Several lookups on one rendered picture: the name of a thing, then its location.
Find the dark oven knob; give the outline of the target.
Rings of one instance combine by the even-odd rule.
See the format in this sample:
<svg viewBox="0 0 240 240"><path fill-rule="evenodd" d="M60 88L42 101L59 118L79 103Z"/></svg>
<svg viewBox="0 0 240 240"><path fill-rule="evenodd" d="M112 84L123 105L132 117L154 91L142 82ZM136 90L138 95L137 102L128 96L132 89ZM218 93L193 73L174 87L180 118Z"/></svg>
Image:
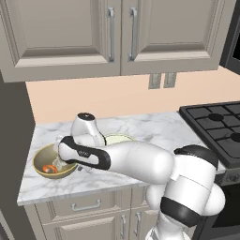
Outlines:
<svg viewBox="0 0 240 240"><path fill-rule="evenodd" d="M239 183L240 182L240 175L238 173L232 173L228 175L228 180L231 183Z"/></svg>

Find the black gas hob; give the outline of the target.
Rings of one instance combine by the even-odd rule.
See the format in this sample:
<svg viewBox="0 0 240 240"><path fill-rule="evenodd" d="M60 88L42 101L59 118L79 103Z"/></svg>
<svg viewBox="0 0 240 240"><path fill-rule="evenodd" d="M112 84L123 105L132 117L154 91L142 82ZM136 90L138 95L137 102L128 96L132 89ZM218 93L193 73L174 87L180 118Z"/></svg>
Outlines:
<svg viewBox="0 0 240 240"><path fill-rule="evenodd" d="M179 114L226 168L240 167L240 101L182 106Z"/></svg>

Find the pale garlic bulb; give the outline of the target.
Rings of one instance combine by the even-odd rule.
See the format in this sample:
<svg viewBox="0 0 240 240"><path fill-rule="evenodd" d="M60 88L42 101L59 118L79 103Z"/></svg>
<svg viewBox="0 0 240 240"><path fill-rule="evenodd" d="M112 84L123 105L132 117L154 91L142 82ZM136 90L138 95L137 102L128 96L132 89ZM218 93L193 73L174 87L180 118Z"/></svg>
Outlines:
<svg viewBox="0 0 240 240"><path fill-rule="evenodd" d="M56 157L56 159L52 162L52 165L60 171L64 166L66 166L66 162L62 160L59 156Z"/></svg>

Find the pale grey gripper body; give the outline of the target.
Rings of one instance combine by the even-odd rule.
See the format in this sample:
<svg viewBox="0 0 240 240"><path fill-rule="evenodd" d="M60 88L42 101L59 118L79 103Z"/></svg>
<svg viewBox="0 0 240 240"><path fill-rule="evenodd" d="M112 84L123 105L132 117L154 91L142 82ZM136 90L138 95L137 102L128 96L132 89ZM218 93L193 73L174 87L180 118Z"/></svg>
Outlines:
<svg viewBox="0 0 240 240"><path fill-rule="evenodd" d="M64 143L64 136L57 136L53 144L53 150L60 156L63 156L66 152L66 145Z"/></svg>

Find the dark oven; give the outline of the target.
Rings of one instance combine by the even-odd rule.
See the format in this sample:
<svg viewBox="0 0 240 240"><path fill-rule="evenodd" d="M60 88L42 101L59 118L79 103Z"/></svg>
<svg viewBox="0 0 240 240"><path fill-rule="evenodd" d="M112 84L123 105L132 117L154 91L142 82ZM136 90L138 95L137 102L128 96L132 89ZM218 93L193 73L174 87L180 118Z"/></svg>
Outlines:
<svg viewBox="0 0 240 240"><path fill-rule="evenodd" d="M203 217L197 225L192 240L240 240L240 182L231 183L228 175L240 168L227 169L218 174L215 182L225 194L224 209L217 215Z"/></svg>

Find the wide beige drawer front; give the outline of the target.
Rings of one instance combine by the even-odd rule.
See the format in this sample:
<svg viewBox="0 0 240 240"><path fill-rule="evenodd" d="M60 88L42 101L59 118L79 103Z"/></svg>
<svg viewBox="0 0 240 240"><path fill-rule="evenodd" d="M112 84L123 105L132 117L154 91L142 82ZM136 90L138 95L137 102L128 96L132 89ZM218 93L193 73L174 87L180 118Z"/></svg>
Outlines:
<svg viewBox="0 0 240 240"><path fill-rule="evenodd" d="M74 212L71 204L76 203L78 207L93 205L97 199L101 199L101 206L97 209ZM115 206L115 192L103 192L93 195L86 195L64 200L51 200L43 203L37 203L36 208L40 219L44 223L50 223L60 218L71 218L73 216L90 214L94 211L101 211Z"/></svg>

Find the narrow beige drawer front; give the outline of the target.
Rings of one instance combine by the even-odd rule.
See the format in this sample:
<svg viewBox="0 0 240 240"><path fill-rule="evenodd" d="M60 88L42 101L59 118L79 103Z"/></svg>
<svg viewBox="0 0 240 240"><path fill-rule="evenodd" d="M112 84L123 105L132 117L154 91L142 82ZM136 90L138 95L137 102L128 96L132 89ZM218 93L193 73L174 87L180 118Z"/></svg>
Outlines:
<svg viewBox="0 0 240 240"><path fill-rule="evenodd" d="M143 207L147 206L145 198L146 187L134 187L131 190L131 207Z"/></svg>

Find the olive tan bowl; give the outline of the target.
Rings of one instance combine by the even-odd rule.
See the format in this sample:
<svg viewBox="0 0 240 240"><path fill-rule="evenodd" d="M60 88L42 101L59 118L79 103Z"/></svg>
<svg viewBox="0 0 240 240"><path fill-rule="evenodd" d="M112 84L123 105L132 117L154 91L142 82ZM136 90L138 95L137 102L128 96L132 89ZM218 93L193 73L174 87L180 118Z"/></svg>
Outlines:
<svg viewBox="0 0 240 240"><path fill-rule="evenodd" d="M52 165L56 159L57 153L53 150L53 144L46 145L39 149L33 160L32 165L34 170L41 176L49 179L61 179L72 174L77 169L77 164L67 164L58 173L46 173L42 170L44 165Z"/></svg>

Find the orange shrimp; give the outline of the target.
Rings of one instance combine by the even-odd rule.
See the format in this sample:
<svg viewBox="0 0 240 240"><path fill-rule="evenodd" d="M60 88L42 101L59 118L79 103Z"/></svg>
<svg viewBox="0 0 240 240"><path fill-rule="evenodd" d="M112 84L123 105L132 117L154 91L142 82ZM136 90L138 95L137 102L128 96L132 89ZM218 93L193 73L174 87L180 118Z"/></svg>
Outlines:
<svg viewBox="0 0 240 240"><path fill-rule="evenodd" d="M42 167L42 170L45 172L45 173L58 173L58 170L55 166L53 165L44 165Z"/></svg>

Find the wide beige base cupboard door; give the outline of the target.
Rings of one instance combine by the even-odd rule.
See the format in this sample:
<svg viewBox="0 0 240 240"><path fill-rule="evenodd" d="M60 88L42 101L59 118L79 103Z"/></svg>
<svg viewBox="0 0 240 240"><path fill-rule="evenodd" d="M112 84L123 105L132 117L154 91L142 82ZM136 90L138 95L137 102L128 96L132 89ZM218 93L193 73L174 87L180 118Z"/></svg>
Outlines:
<svg viewBox="0 0 240 240"><path fill-rule="evenodd" d="M128 210L44 224L43 230L47 240L122 240L121 215L126 215L126 240L128 240Z"/></svg>

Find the grey wall socket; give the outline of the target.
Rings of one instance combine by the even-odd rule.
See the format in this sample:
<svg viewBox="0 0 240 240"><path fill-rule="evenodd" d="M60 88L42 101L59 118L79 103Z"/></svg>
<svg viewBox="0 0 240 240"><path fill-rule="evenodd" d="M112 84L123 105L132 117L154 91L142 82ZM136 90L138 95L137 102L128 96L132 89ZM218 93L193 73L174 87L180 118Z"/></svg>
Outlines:
<svg viewBox="0 0 240 240"><path fill-rule="evenodd" d="M160 73L152 73L149 75L149 89L159 89L161 82L161 74Z"/></svg>
<svg viewBox="0 0 240 240"><path fill-rule="evenodd" d="M174 88L176 82L176 72L167 72L164 79L164 88Z"/></svg>

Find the dark grey tall unit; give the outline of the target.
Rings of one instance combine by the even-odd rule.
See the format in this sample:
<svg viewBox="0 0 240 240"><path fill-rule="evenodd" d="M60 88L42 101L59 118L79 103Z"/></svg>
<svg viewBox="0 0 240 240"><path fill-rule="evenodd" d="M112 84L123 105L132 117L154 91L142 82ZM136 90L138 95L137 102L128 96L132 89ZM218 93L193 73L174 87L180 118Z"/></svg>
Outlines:
<svg viewBox="0 0 240 240"><path fill-rule="evenodd" d="M5 83L0 72L0 209L15 240L36 240L17 198L35 120L24 82Z"/></svg>

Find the cream round plate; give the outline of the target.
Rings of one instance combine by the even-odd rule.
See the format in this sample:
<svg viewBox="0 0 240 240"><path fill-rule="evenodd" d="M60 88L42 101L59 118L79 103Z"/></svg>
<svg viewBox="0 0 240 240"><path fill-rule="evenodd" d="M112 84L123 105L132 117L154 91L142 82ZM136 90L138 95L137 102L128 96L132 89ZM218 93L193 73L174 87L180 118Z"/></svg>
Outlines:
<svg viewBox="0 0 240 240"><path fill-rule="evenodd" d="M110 145L114 143L122 143L122 142L134 142L134 139L128 135L114 133L105 136L105 144Z"/></svg>

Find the wide beige wall cupboard door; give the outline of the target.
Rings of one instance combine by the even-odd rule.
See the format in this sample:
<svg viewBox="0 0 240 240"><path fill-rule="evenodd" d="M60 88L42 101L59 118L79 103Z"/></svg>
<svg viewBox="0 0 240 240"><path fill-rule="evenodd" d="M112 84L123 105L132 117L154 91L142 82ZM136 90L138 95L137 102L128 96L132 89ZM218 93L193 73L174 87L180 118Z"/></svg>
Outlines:
<svg viewBox="0 0 240 240"><path fill-rule="evenodd" d="M0 72L6 83L117 76L120 33L121 0L0 0Z"/></svg>

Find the dark grey range hood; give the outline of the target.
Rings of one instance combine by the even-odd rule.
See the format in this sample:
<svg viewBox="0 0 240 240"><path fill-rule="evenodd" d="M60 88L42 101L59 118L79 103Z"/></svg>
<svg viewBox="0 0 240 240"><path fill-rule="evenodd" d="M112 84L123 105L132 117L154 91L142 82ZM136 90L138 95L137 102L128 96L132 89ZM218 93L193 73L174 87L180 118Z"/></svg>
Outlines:
<svg viewBox="0 0 240 240"><path fill-rule="evenodd" d="M240 75L240 0L236 0L219 64Z"/></svg>

